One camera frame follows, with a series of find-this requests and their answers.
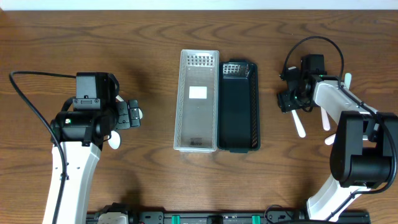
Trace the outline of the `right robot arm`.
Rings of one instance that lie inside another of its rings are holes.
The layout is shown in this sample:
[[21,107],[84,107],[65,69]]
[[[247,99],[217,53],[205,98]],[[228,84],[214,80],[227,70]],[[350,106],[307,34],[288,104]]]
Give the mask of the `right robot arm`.
[[305,130],[297,110],[319,107],[337,124],[331,174],[307,200],[307,218],[336,222],[359,196],[387,190],[397,175],[397,115],[361,101],[349,90],[351,75],[328,75],[319,54],[302,57],[300,68],[284,67],[280,78],[287,90],[277,95],[279,108],[294,115],[300,137]]

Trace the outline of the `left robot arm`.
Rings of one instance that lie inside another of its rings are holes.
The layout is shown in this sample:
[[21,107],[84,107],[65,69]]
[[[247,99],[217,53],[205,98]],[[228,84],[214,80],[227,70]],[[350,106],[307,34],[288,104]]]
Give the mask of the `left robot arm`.
[[79,72],[76,95],[51,121],[52,178],[44,223],[84,223],[91,183],[103,144],[121,145],[119,131],[138,128],[137,100],[124,101],[112,73]]

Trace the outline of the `white plastic spoon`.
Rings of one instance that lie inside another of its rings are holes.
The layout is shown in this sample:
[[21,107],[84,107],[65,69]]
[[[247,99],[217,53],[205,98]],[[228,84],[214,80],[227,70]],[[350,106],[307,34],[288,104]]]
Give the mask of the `white plastic spoon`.
[[[124,101],[119,95],[116,96],[116,99],[117,99],[118,101]],[[142,113],[142,111],[141,111],[140,108],[138,108],[138,112],[139,112],[139,119],[142,119],[143,113]]]
[[329,131],[331,129],[330,122],[328,119],[328,114],[324,108],[321,108],[321,117],[322,117],[322,126],[325,131]]
[[108,144],[112,149],[118,149],[121,145],[121,137],[117,131],[111,131]]

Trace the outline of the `white plastic fork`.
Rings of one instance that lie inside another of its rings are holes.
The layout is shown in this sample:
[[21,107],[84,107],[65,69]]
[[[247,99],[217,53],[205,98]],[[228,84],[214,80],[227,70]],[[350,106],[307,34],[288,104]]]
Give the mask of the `white plastic fork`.
[[297,114],[297,112],[295,110],[292,110],[292,116],[293,116],[295,127],[296,127],[296,130],[297,130],[297,133],[298,133],[299,137],[300,138],[305,138],[306,137],[306,132],[305,132],[304,126],[303,126],[303,124],[302,124],[302,122],[301,122],[301,120],[300,120],[300,118],[299,118],[299,116],[298,116],[298,114]]
[[325,143],[326,145],[328,145],[328,146],[332,145],[332,144],[334,143],[334,141],[335,141],[335,137],[336,137],[336,134],[332,134],[331,136],[328,136],[328,137],[324,140],[324,143]]
[[352,81],[352,74],[350,74],[350,73],[345,73],[344,83],[345,83],[345,87],[346,87],[347,89],[350,88],[351,81]]

